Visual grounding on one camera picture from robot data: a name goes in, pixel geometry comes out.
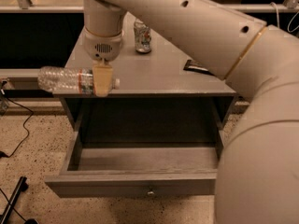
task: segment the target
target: white cable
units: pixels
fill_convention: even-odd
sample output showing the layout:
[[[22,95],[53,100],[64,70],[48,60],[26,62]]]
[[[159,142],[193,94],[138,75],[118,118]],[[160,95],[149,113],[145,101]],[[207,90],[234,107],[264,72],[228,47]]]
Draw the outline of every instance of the white cable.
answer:
[[[279,12],[278,12],[278,6],[277,6],[277,4],[276,3],[274,3],[274,2],[272,2],[271,4],[270,4],[274,9],[275,9],[275,11],[277,12],[277,21],[278,21],[278,28],[280,28],[280,21],[279,21]]]
[[[294,28],[290,31],[290,26],[292,24],[292,21],[295,19],[295,17],[298,15],[298,13],[299,13],[299,11],[297,11],[297,13],[292,17],[292,19],[290,20],[290,22],[288,24],[288,32],[289,33],[293,33],[294,31],[296,31],[299,28],[299,25],[298,25],[296,28]]]

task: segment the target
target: speckled floor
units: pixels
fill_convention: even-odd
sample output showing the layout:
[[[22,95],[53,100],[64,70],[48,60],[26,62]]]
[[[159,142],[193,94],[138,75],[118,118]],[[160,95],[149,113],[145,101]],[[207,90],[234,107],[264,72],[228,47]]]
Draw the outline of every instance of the speckled floor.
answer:
[[[172,223],[212,224],[213,196],[169,198],[82,198],[61,199],[44,183],[46,175],[57,175],[62,167],[72,128],[59,102],[22,102],[35,114],[27,122],[28,139],[10,159],[0,159],[0,188],[10,196],[20,176],[29,189],[23,192],[16,209],[25,218],[39,223]],[[245,105],[239,105],[225,127],[229,135]],[[11,105],[0,117],[0,149],[10,154],[26,135],[22,123],[27,111]],[[7,202],[0,196],[0,213]],[[23,223],[12,213],[9,223]]]

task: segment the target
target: black cable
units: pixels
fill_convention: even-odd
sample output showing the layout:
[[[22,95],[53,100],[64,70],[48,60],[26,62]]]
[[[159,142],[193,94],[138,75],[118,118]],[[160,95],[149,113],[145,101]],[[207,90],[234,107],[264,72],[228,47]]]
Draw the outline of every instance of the black cable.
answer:
[[[18,105],[19,107],[22,107],[22,108],[28,110],[28,111],[30,112],[30,115],[29,115],[29,117],[26,119],[26,121],[22,124],[22,127],[23,127],[23,128],[26,130],[26,132],[27,132],[26,136],[19,142],[19,144],[17,145],[17,147],[13,150],[13,152],[12,152],[10,155],[6,154],[6,153],[3,152],[3,151],[0,151],[0,158],[2,158],[2,157],[4,157],[4,158],[10,158],[10,157],[12,157],[12,156],[14,155],[14,153],[17,151],[17,149],[20,147],[20,145],[21,145],[21,144],[28,138],[28,136],[29,136],[29,134],[30,134],[30,131],[26,128],[25,124],[27,123],[27,121],[29,120],[29,118],[31,118],[31,117],[34,115],[34,111],[32,111],[30,108],[28,108],[28,107],[26,107],[26,106],[24,106],[24,105],[21,105],[21,104],[19,104],[19,103],[14,102],[14,101],[10,100],[9,98],[7,98],[6,96],[5,96],[5,98],[6,98],[8,101],[10,101],[11,103],[13,103],[13,104],[15,104],[15,105]]]
[[[9,199],[8,199],[8,197],[7,197],[7,195],[2,191],[2,189],[0,189],[0,191],[2,192],[2,194],[3,194],[3,196],[6,198],[6,200],[7,200],[7,202],[8,202],[8,204],[11,206],[12,204],[10,203],[10,201],[9,201]],[[23,219],[23,221],[27,221],[14,207],[12,207],[12,209],[16,212],[16,214],[18,214],[18,216],[20,217],[20,218],[22,218]]]

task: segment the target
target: cable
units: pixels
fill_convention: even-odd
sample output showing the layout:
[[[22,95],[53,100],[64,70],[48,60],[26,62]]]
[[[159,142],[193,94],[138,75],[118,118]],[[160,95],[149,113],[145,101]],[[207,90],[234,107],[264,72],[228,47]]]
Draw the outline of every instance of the cable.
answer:
[[[275,9],[277,12],[277,22],[278,22],[278,28],[280,28],[280,19],[279,19],[279,11],[278,11],[278,6],[276,3],[272,2],[270,5]]]
[[[6,200],[7,200],[7,202],[8,202],[8,204],[11,206],[12,204],[10,203],[10,201],[9,201],[9,199],[8,199],[8,197],[7,197],[7,195],[2,191],[2,189],[0,189],[0,191],[2,192],[2,194],[3,194],[3,196],[6,198]],[[12,209],[16,212],[16,214],[18,214],[18,216],[20,217],[20,218],[22,218],[23,219],[23,221],[27,221],[14,207],[12,207]]]
[[[292,21],[295,19],[295,17],[297,17],[298,13],[299,13],[299,11],[297,11],[297,13],[292,17],[292,19],[290,20],[290,22],[288,24],[288,32],[289,33],[293,33],[294,31],[296,31],[299,28],[299,25],[298,25],[296,28],[294,28],[290,31],[290,26],[292,24]]]
[[[22,127],[23,127],[23,128],[26,130],[26,132],[27,132],[26,136],[19,142],[19,144],[16,146],[16,148],[13,150],[13,152],[12,152],[10,155],[6,154],[6,153],[3,152],[3,151],[0,151],[0,158],[2,158],[2,157],[4,157],[4,158],[10,158],[10,157],[12,157],[12,156],[15,154],[15,152],[17,151],[17,149],[20,147],[20,145],[21,145],[21,144],[28,138],[28,136],[29,136],[29,134],[30,134],[30,131],[26,128],[25,124],[27,123],[27,121],[29,120],[29,118],[31,118],[31,117],[34,115],[34,111],[32,111],[30,108],[28,108],[28,107],[26,107],[26,106],[24,106],[24,105],[21,105],[21,104],[19,104],[19,103],[16,103],[16,102],[10,100],[10,99],[7,98],[7,97],[5,97],[5,98],[6,98],[8,101],[10,101],[11,103],[13,103],[13,104],[15,104],[15,105],[18,105],[19,107],[22,107],[22,108],[28,110],[28,111],[30,112],[30,115],[29,115],[29,117],[25,120],[25,122],[22,124]]]

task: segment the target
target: silver can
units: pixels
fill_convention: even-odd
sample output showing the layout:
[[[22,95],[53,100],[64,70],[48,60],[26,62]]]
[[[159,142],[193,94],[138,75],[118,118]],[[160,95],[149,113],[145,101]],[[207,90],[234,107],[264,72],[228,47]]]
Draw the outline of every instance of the silver can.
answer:
[[[135,50],[139,53],[149,53],[150,48],[150,28],[143,21],[136,19],[134,22]]]

